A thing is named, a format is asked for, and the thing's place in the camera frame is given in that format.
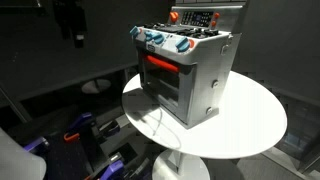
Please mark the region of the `purple clamp lower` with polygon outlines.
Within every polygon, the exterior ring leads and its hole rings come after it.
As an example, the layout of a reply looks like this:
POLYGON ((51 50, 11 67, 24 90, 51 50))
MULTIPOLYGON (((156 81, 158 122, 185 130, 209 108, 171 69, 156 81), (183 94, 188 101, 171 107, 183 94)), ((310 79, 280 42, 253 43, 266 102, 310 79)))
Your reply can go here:
POLYGON ((114 175, 123 169, 123 157, 119 152, 117 152, 84 180, 111 180, 114 175))

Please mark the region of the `round white table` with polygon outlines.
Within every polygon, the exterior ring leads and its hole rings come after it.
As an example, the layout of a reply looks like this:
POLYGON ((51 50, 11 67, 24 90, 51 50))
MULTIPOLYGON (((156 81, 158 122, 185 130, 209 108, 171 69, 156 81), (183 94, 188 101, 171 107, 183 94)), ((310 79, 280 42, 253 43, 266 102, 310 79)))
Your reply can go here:
POLYGON ((182 153, 236 159, 260 154, 276 145, 287 129, 287 115, 279 100, 256 81, 229 74, 219 113, 184 128, 148 97, 134 76, 125 86, 122 106, 132 125, 159 145, 182 153))

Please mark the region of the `white object bottom left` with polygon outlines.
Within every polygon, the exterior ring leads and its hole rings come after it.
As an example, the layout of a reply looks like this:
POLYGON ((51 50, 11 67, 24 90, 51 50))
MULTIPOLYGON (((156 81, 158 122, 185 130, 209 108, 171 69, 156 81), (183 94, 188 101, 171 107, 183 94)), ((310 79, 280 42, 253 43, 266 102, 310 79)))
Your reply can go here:
POLYGON ((0 180, 44 180, 46 162, 26 151, 0 128, 0 180))

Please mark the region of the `blue knob middle left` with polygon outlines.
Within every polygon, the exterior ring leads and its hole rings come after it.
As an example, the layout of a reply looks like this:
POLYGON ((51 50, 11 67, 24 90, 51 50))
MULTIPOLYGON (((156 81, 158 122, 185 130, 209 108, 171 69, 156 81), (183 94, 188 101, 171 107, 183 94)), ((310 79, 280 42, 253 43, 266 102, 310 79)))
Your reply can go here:
POLYGON ((150 31, 146 31, 145 36, 145 41, 151 41, 153 39, 153 33, 150 31))

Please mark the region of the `top right orange button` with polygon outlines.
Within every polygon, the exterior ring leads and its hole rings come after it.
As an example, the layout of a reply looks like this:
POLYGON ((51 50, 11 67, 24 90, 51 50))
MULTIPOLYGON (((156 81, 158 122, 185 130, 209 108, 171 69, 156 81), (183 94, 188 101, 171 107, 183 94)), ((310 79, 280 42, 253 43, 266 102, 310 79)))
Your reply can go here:
POLYGON ((220 14, 219 13, 215 13, 214 17, 215 17, 215 19, 218 19, 220 17, 220 14))

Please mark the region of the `blue knob far left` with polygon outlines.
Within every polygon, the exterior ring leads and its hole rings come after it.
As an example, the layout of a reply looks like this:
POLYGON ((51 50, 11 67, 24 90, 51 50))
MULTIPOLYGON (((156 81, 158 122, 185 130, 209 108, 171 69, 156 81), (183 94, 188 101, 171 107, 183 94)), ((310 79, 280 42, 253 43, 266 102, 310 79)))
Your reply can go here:
POLYGON ((130 30, 130 35, 131 36, 137 36, 140 33, 140 29, 137 26, 134 26, 131 30, 130 30))

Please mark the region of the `blue knob middle right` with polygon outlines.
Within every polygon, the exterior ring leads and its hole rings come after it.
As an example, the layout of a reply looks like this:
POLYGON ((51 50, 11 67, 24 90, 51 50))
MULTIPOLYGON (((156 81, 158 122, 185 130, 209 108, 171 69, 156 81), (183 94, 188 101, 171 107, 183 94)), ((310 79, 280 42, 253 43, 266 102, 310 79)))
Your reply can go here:
POLYGON ((153 36, 153 40, 156 44, 161 44, 164 41, 164 36, 160 33, 157 33, 153 36))

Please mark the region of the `large orange left button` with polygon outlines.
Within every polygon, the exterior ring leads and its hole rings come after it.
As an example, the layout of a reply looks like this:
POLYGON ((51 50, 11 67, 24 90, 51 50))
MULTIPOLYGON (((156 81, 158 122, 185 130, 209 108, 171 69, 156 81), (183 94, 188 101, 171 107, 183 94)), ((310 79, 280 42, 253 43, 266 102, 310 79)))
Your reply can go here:
POLYGON ((175 23, 179 18, 179 14, 175 11, 170 12, 169 16, 172 23, 175 23))

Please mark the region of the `grey toy cooker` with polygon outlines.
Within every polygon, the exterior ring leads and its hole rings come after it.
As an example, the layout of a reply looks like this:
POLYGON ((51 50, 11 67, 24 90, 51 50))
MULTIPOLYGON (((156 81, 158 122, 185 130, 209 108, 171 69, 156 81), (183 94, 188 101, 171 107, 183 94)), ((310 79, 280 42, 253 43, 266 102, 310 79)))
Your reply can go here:
POLYGON ((136 47, 142 89, 189 129, 219 110, 219 101, 241 38, 240 26, 245 5, 209 7, 174 6, 179 14, 172 23, 136 25, 137 36, 131 36, 136 47), (145 41, 145 32, 164 36, 161 44, 145 41), (187 37, 190 48, 179 52, 176 43, 187 37), (151 55, 179 68, 175 73, 146 60, 151 55))

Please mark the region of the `white table base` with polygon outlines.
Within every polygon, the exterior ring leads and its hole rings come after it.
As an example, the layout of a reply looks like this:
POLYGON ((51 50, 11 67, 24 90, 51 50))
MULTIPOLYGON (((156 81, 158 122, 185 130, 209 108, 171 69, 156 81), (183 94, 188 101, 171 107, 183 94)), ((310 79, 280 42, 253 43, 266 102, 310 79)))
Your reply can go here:
POLYGON ((210 180, 210 174, 200 157, 167 149, 153 164, 152 180, 210 180))

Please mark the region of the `blue knob far right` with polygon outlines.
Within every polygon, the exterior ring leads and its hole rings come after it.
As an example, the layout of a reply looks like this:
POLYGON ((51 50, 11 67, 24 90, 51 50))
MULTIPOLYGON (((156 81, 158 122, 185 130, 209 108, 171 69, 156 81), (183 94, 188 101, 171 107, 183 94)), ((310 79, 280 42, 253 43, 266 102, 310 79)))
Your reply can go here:
POLYGON ((187 37, 181 38, 177 43, 176 43, 176 48, 179 52, 185 52, 190 48, 190 42, 187 37))

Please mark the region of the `grey round stool base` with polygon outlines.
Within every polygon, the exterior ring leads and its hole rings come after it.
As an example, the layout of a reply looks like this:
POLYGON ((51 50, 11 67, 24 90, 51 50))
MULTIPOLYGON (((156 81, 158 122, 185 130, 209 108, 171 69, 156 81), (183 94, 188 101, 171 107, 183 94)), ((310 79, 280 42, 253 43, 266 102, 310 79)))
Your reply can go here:
POLYGON ((94 79, 82 85, 81 91, 85 94, 99 94, 108 90, 111 82, 106 79, 94 79))

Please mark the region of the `blue knob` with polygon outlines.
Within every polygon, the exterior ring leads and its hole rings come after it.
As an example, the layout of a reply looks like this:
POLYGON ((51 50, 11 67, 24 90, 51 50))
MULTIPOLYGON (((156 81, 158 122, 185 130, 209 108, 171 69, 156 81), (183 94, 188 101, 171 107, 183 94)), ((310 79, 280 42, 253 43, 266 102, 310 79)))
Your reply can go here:
POLYGON ((179 52, 185 52, 190 48, 190 42, 187 37, 181 38, 177 43, 176 43, 176 48, 179 52))
POLYGON ((153 33, 150 31, 146 31, 145 36, 145 41, 151 41, 153 39, 153 33))
POLYGON ((156 44, 161 44, 164 41, 164 36, 160 33, 157 33, 153 36, 153 40, 156 44))
POLYGON ((137 36, 140 33, 140 29, 137 26, 134 26, 131 30, 130 30, 130 35, 131 36, 137 36))

